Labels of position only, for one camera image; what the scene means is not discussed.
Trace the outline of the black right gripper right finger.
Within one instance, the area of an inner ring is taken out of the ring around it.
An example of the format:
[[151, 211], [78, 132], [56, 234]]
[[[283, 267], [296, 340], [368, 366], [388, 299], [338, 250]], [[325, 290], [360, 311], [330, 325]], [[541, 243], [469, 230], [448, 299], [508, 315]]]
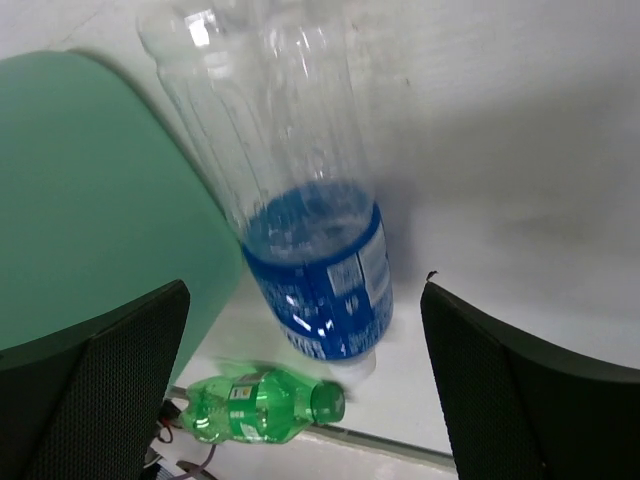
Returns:
[[461, 479], [636, 479], [639, 372], [426, 283], [421, 318]]

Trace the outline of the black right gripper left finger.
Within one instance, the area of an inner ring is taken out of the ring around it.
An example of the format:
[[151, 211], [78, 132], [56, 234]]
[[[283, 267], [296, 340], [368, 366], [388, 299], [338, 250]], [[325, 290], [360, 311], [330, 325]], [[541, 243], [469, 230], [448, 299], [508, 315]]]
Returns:
[[189, 307], [175, 280], [3, 350], [2, 478], [139, 478]]

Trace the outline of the blue label plastic bottle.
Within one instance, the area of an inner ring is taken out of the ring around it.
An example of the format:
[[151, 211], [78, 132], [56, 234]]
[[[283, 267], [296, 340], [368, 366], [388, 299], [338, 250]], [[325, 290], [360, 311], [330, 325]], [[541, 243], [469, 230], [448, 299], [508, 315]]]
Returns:
[[137, 31], [290, 344], [355, 385], [393, 313], [338, 1], [160, 1]]

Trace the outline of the green plastic bin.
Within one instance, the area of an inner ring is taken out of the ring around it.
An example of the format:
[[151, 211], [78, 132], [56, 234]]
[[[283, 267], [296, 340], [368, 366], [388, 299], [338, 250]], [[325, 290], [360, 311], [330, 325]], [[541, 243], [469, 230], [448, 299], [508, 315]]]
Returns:
[[180, 374], [241, 272], [209, 190], [123, 78], [68, 52], [2, 61], [3, 348], [178, 279], [191, 295]]

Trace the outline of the green soda bottle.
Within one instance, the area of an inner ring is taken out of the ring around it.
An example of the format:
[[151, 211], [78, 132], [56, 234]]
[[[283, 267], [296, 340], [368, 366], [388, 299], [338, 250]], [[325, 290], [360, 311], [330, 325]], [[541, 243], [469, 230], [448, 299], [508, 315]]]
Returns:
[[186, 398], [181, 426], [208, 444], [285, 444], [312, 425], [340, 422], [346, 407], [340, 384], [274, 366], [200, 380]]

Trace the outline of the aluminium front rail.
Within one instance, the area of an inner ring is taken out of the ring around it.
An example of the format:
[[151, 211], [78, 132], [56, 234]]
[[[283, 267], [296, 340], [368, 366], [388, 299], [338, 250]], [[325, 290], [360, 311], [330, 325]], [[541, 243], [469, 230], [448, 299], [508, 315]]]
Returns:
[[430, 463], [439, 469], [456, 470], [454, 458], [436, 450], [392, 440], [386, 437], [367, 434], [342, 426], [314, 424], [306, 429], [309, 435], [325, 440], [342, 442], [351, 447], [370, 448], [384, 454], [399, 455], [412, 461]]

